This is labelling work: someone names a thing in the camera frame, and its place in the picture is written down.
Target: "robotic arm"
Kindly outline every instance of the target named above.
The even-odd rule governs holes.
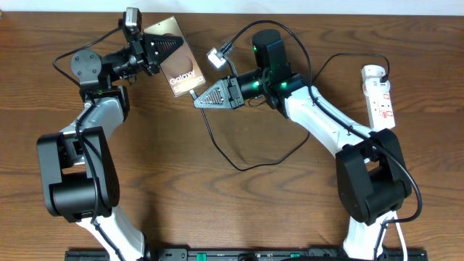
[[[371,260],[382,222],[394,217],[404,198],[411,194],[411,183],[401,170],[369,143],[351,133],[357,131],[388,149],[404,165],[398,139],[389,130],[394,127],[394,118],[390,83],[383,80],[385,70],[376,65],[362,69],[369,128],[340,112],[320,95],[316,87],[308,86],[304,77],[291,71],[277,30],[262,30],[253,36],[252,42],[258,69],[243,75],[234,73],[219,80],[194,100],[194,106],[236,109],[245,104],[244,100],[264,95],[271,108],[311,132],[336,158],[339,198],[351,215],[344,251],[351,258]],[[224,65],[227,58],[215,49],[208,57],[217,67]],[[316,106],[316,102],[338,121],[351,126],[351,130],[329,117]],[[368,171],[365,163],[369,161],[379,162],[379,166]],[[377,254],[382,254],[381,246]]]
[[[144,235],[118,206],[119,181],[107,140],[125,121],[130,106],[126,87],[112,82],[135,80],[141,71],[157,74],[160,63],[182,46],[183,39],[142,35],[137,8],[128,8],[118,27],[128,46],[103,57],[88,49],[72,56],[84,109],[69,126],[37,141],[43,196],[50,214],[90,231],[111,260],[149,260]],[[82,164],[85,172],[63,175],[63,169]]]

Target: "power outlet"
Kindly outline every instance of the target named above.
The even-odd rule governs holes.
[[[381,82],[385,69],[378,65],[366,65],[361,70],[362,91],[368,105],[370,128],[381,131],[395,126],[392,100],[390,97],[390,82]]]

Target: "smartphone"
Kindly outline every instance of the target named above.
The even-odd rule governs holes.
[[[180,36],[183,39],[183,45],[160,64],[175,97],[179,97],[206,83],[194,53],[191,51],[189,43],[175,17],[169,17],[146,28],[144,33],[160,36]]]

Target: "wood grain surface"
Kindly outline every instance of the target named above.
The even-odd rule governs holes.
[[[172,14],[144,14],[148,27]],[[96,40],[122,13],[4,13],[0,20],[0,260],[63,260],[68,249],[101,248],[92,236],[45,209],[37,138],[82,110],[77,88],[51,66],[56,56]],[[402,229],[409,247],[430,260],[464,260],[464,17],[177,14],[208,84],[228,74],[205,54],[243,26],[273,19],[307,47],[313,71],[340,51],[385,54],[406,164],[423,194],[423,214]],[[250,29],[236,42],[239,73],[255,67]],[[285,34],[290,61],[307,72]],[[122,33],[95,46],[126,45]],[[355,120],[368,124],[360,69],[376,58],[340,57],[316,85]],[[59,65],[70,73],[69,60]],[[120,205],[155,246],[192,248],[340,245],[349,216],[336,192],[335,162],[313,137],[277,167],[235,171],[216,151],[188,95],[174,98],[163,75],[128,87],[131,111],[109,141],[120,179]],[[207,111],[217,142],[238,166],[279,159],[305,130],[266,106]],[[400,217],[416,208],[414,196]],[[389,229],[389,247],[399,247]]]

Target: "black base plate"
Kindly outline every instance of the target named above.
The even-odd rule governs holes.
[[[425,250],[408,250],[407,254],[409,261],[428,261]],[[160,249],[157,251],[157,256],[158,261],[242,261],[250,256],[256,257],[258,261],[280,261],[291,257],[304,257],[306,260],[313,261],[353,260],[348,258],[342,249],[335,247],[312,247],[306,250]],[[402,261],[403,253],[401,250],[384,248],[384,253],[379,260]],[[65,261],[109,261],[109,255],[105,251],[66,251]]]

